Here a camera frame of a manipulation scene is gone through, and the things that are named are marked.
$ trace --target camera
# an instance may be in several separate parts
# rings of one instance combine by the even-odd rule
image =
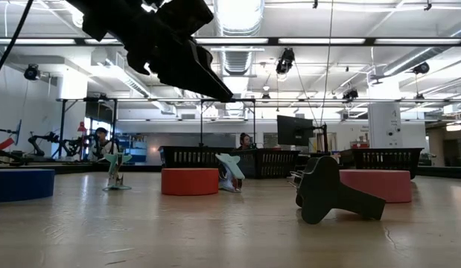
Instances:
[[[41,72],[38,69],[38,64],[28,64],[28,68],[23,74],[26,80],[36,81],[41,76]]]

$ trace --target wooden floor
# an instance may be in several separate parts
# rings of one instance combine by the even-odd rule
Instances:
[[[57,176],[52,198],[0,204],[0,268],[461,267],[461,180],[419,177],[413,202],[382,221],[333,210],[299,216],[284,179],[247,180],[242,194],[160,194],[158,173]]]

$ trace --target pink cylindrical stool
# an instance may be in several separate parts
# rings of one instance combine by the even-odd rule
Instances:
[[[341,182],[386,202],[411,202],[410,172],[405,170],[340,170]]]

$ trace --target black plastic bin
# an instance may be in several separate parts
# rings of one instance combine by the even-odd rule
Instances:
[[[218,168],[216,153],[230,153],[228,147],[183,147],[161,146],[162,166],[164,168]]]
[[[239,150],[231,152],[232,156],[240,156],[238,167],[246,178],[276,179],[286,178],[295,170],[299,151],[289,150]]]
[[[408,170],[410,178],[416,169],[423,148],[350,149],[340,152],[340,163],[345,168]]]

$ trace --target black cable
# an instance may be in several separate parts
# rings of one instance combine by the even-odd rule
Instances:
[[[5,50],[3,56],[1,56],[0,59],[0,70],[1,67],[5,64],[5,60],[7,60],[8,55],[12,51],[13,46],[15,45],[16,40],[19,38],[20,32],[22,31],[22,27],[25,23],[25,20],[27,19],[28,12],[30,12],[31,5],[33,4],[34,0],[28,0],[27,5],[25,6],[25,9],[23,10],[22,18],[20,19],[19,24],[16,26],[15,33],[12,36],[12,40],[10,41],[10,44],[8,44],[7,49]]]

